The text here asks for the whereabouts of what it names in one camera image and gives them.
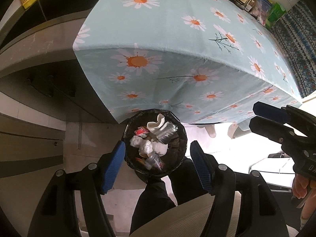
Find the person's right hand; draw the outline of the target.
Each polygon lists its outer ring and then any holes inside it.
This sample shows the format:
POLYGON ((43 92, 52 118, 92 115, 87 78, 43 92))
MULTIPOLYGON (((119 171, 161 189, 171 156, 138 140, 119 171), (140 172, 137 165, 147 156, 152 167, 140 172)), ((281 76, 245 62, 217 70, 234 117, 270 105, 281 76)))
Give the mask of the person's right hand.
POLYGON ((309 219, 315 211, 315 181, 309 180, 308 178, 299 174, 295 174, 295 178, 292 183, 293 194, 297 198, 305 198, 308 193, 307 187, 311 187, 312 192, 302 209, 303 219, 309 219))

